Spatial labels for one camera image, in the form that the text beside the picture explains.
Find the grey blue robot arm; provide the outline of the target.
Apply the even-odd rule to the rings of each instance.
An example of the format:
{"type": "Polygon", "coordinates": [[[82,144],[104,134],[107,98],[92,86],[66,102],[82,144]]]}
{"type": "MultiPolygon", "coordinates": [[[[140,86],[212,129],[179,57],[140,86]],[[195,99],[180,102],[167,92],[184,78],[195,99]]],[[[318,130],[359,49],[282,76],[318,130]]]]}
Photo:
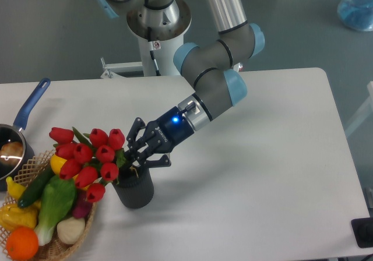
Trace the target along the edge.
{"type": "Polygon", "coordinates": [[[207,0],[218,39],[207,47],[184,42],[191,13],[183,0],[98,0],[110,18],[125,16],[138,39],[145,76],[181,75],[193,94],[155,121],[137,118],[122,154],[125,164],[143,171],[171,164],[169,154],[247,95],[235,66],[261,52],[260,27],[248,23],[241,0],[207,0]]]}

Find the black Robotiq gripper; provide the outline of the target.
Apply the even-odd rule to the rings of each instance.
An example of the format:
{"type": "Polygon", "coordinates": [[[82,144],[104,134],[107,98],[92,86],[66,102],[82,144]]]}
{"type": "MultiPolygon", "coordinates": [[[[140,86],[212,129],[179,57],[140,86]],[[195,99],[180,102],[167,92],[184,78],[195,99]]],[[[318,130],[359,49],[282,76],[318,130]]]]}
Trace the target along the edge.
{"type": "Polygon", "coordinates": [[[170,156],[165,153],[171,153],[175,146],[193,134],[192,126],[182,116],[182,110],[178,107],[173,107],[147,125],[143,119],[137,117],[126,137],[124,157],[128,163],[140,170],[170,167],[170,156]],[[163,155],[158,160],[147,159],[154,154],[163,155]]]}

